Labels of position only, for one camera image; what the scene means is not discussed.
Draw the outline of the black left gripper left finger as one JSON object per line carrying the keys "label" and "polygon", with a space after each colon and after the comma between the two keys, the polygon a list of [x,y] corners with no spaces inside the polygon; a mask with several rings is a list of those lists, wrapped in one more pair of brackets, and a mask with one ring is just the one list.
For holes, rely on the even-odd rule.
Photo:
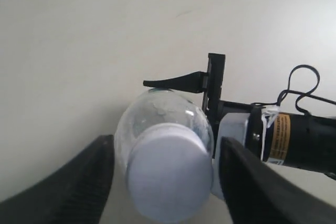
{"label": "black left gripper left finger", "polygon": [[56,172],[1,202],[1,223],[99,223],[114,173],[113,135],[95,139]]}

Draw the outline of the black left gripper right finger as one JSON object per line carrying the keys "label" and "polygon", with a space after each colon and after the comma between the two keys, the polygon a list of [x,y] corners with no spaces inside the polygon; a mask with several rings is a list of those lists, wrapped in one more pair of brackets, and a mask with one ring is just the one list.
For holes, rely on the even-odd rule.
{"label": "black left gripper right finger", "polygon": [[305,192],[226,139],[220,186],[233,223],[335,223],[335,207]]}

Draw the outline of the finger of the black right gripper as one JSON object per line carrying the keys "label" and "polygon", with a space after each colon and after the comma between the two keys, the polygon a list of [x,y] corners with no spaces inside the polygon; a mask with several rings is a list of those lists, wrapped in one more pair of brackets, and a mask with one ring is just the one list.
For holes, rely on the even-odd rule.
{"label": "finger of the black right gripper", "polygon": [[202,93],[207,90],[208,73],[207,72],[193,72],[184,76],[148,81],[144,80],[143,85],[149,88],[157,89],[171,89],[189,93]]}

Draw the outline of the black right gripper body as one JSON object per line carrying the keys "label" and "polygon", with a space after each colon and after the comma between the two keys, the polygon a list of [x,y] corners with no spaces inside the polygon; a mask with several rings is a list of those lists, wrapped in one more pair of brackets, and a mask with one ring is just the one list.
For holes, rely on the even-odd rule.
{"label": "black right gripper body", "polygon": [[202,110],[212,127],[218,126],[227,113],[250,113],[252,110],[249,104],[221,100],[225,59],[222,54],[208,54]]}

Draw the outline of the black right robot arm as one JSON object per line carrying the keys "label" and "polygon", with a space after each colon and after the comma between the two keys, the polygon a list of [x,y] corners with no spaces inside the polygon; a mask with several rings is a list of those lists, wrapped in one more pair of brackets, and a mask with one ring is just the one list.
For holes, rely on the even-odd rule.
{"label": "black right robot arm", "polygon": [[208,54],[205,72],[143,82],[151,88],[202,93],[202,110],[212,127],[214,139],[219,138],[220,121],[229,125],[241,122],[233,137],[263,162],[323,173],[335,178],[335,119],[312,115],[296,106],[297,113],[281,112],[290,88],[282,90],[273,103],[251,104],[221,99],[225,55]]}

